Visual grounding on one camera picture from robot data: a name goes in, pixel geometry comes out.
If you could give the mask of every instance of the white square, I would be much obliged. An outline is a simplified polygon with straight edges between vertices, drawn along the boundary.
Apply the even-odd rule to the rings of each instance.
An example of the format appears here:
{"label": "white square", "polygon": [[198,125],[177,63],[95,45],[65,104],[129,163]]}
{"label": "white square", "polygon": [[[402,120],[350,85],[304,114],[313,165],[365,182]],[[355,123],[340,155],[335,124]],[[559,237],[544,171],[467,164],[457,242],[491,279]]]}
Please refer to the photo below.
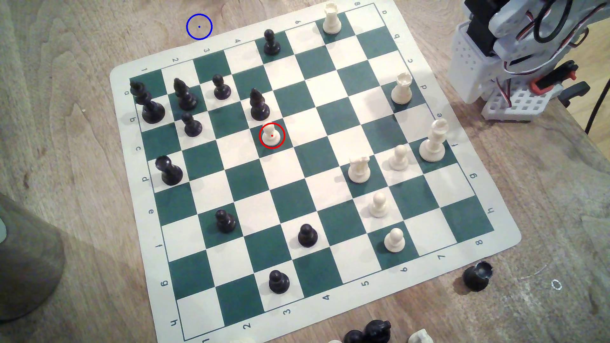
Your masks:
{"label": "white square", "polygon": [[259,158],[250,130],[243,130],[216,140],[225,169]]}
{"label": "white square", "polygon": [[380,85],[390,82],[396,83],[396,78],[400,73],[408,72],[403,57],[400,56],[398,50],[372,58],[368,62],[371,64],[373,73]]}
{"label": "white square", "polygon": [[294,148],[260,159],[269,189],[275,189],[305,178]]}
{"label": "white square", "polygon": [[259,48],[256,46],[255,42],[249,42],[226,49],[224,55],[227,58],[231,74],[258,67],[263,64],[262,59],[260,59]]}
{"label": "white square", "polygon": [[216,288],[178,299],[178,310],[186,339],[224,326]]}
{"label": "white square", "polygon": [[316,108],[304,110],[284,118],[293,146],[326,137],[326,130]]}
{"label": "white square", "polygon": [[456,243],[440,208],[411,217],[404,224],[420,256]]}
{"label": "white square", "polygon": [[[280,272],[286,274],[290,280],[290,287],[285,293],[275,294],[271,291],[271,289],[269,289],[269,274],[272,270],[279,270]],[[259,287],[260,299],[262,300],[263,309],[265,311],[278,308],[303,298],[301,283],[299,282],[299,277],[296,274],[295,265],[292,261],[287,261],[274,267],[261,270],[260,272],[256,272],[254,277],[256,279],[256,284]]]}
{"label": "white square", "polygon": [[278,213],[269,191],[236,201],[235,211],[244,236],[279,225]]}
{"label": "white square", "polygon": [[343,283],[381,270],[366,234],[331,246],[331,252]]}
{"label": "white square", "polygon": [[188,171],[186,166],[184,165],[184,156],[182,155],[182,151],[177,151],[173,154],[169,154],[167,155],[167,157],[170,158],[171,164],[180,167],[180,169],[182,170],[182,180],[180,180],[179,183],[173,186],[168,186],[167,184],[165,184],[165,182],[163,182],[163,179],[161,178],[162,172],[155,166],[156,159],[151,159],[150,161],[148,161],[148,168],[151,171],[152,188],[154,189],[155,193],[188,182]]}
{"label": "white square", "polygon": [[265,64],[271,89],[280,89],[305,80],[294,55]]}
{"label": "white square", "polygon": [[350,158],[371,156],[373,149],[361,126],[355,126],[328,136],[339,165],[350,163]]}
{"label": "white square", "polygon": [[396,113],[396,121],[407,142],[414,142],[428,136],[434,116],[426,104],[421,104]]}
{"label": "white square", "polygon": [[347,98],[347,92],[336,70],[305,80],[305,83],[316,106]]}
{"label": "white square", "polygon": [[305,182],[318,211],[351,199],[350,188],[339,167],[310,176]]}
{"label": "white square", "polygon": [[367,59],[356,36],[328,43],[326,48],[337,69],[345,68]]}
{"label": "white square", "polygon": [[320,30],[315,23],[286,30],[286,37],[288,37],[292,51],[295,54],[324,45]]}
{"label": "white square", "polygon": [[387,102],[386,94],[381,87],[351,95],[350,101],[360,124],[393,114],[392,108]]}
{"label": "white square", "polygon": [[[301,225],[303,224],[310,224],[318,233],[318,241],[313,247],[306,248],[299,243],[298,236],[301,231]],[[309,255],[329,247],[328,239],[326,238],[326,233],[322,227],[318,212],[306,214],[282,223],[282,232],[284,233],[284,238],[286,238],[288,250],[290,251],[290,257],[292,259]]]}
{"label": "white square", "polygon": [[457,163],[425,173],[424,177],[439,207],[470,198],[475,194]]}
{"label": "white square", "polygon": [[209,248],[207,258],[210,262],[214,286],[254,273],[243,237]]}
{"label": "white square", "polygon": [[229,180],[224,170],[195,179],[190,182],[190,186],[197,213],[233,202],[233,194],[231,194]]}

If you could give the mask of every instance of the black chess piece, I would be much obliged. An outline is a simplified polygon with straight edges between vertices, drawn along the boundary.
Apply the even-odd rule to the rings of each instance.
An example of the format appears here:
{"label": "black chess piece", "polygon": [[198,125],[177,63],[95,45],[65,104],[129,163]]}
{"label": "black chess piece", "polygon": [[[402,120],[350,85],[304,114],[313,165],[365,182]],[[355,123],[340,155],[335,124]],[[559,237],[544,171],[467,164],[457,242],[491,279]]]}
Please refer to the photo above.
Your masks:
{"label": "black chess piece", "polygon": [[184,132],[189,137],[196,137],[201,133],[203,127],[201,126],[201,122],[195,120],[193,115],[190,113],[182,114],[182,122],[184,123]]}
{"label": "black chess piece", "polygon": [[171,159],[169,157],[157,157],[154,165],[162,172],[161,179],[166,185],[173,186],[182,180],[182,169],[177,165],[171,164]]}
{"label": "black chess piece", "polygon": [[318,233],[310,224],[303,224],[298,239],[302,246],[310,248],[318,241]]}
{"label": "black chess piece", "polygon": [[480,292],[487,287],[492,274],[492,265],[486,261],[481,261],[476,265],[468,267],[464,274],[462,274],[462,280],[464,280],[464,284],[471,291]]}
{"label": "black chess piece", "polygon": [[256,88],[252,88],[250,91],[250,106],[252,106],[250,115],[254,120],[263,121],[269,118],[269,106],[265,104],[263,94],[260,94]]}
{"label": "black chess piece", "polygon": [[212,83],[216,88],[214,88],[214,96],[218,100],[224,100],[231,96],[231,88],[224,84],[224,79],[221,74],[216,74],[212,77]]}
{"label": "black chess piece", "polygon": [[151,94],[142,82],[131,81],[129,91],[135,97],[135,102],[142,105],[142,119],[149,124],[156,124],[165,117],[165,107],[154,102]]}
{"label": "black chess piece", "polygon": [[277,55],[279,54],[279,50],[281,49],[278,42],[275,40],[275,33],[272,30],[265,30],[265,47],[263,50],[267,55]]}
{"label": "black chess piece", "polygon": [[178,106],[180,106],[183,110],[193,110],[197,107],[197,103],[199,99],[190,92],[190,88],[184,81],[179,78],[174,79],[174,90],[176,91],[176,96],[180,99],[178,102]]}
{"label": "black chess piece", "polygon": [[269,288],[275,294],[285,293],[290,287],[290,279],[279,270],[272,270],[269,273]]}
{"label": "black chess piece", "polygon": [[223,209],[216,211],[216,226],[221,232],[230,233],[235,229],[236,225],[237,222],[232,214],[228,214]]}

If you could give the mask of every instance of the chess piece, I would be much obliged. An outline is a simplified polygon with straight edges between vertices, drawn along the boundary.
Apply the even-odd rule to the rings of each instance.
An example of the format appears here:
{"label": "chess piece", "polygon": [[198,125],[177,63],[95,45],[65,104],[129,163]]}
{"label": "chess piece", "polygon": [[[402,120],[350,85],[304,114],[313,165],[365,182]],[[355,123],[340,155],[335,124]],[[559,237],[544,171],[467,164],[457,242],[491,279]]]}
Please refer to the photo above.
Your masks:
{"label": "chess piece", "polygon": [[322,29],[329,35],[338,34],[339,31],[341,31],[341,21],[337,16],[337,4],[333,2],[326,4],[324,13],[326,14],[326,19],[324,19],[324,23],[322,23]]}
{"label": "chess piece", "polygon": [[428,139],[420,145],[420,156],[428,162],[438,162],[445,155],[443,142],[447,137],[449,124],[446,119],[437,119],[432,122],[432,128],[428,133]]}
{"label": "chess piece", "polygon": [[393,102],[404,105],[411,101],[411,98],[413,97],[411,82],[413,82],[413,77],[408,71],[398,75],[396,78],[396,86],[392,89]]}
{"label": "chess piece", "polygon": [[366,182],[371,177],[371,170],[368,167],[369,161],[370,157],[368,156],[350,159],[350,168],[347,170],[350,180],[358,184]]}

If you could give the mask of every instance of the wood grain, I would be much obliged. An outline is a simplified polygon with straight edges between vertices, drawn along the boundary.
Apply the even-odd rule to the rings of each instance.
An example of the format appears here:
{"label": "wood grain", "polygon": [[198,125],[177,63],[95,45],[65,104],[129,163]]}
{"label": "wood grain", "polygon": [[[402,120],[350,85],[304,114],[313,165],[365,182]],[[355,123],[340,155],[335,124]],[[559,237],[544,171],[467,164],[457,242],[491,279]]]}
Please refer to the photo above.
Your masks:
{"label": "wood grain", "polygon": [[[155,341],[109,73],[190,43],[193,13],[219,34],[318,2],[0,0],[0,192],[59,227],[66,253],[55,294],[0,339]],[[461,295],[455,270],[273,342],[328,342],[372,318],[392,342],[420,328],[438,343],[606,341],[610,162],[556,101],[534,123],[483,121],[445,77],[459,1],[398,6],[523,239],[488,259],[483,292]]]}

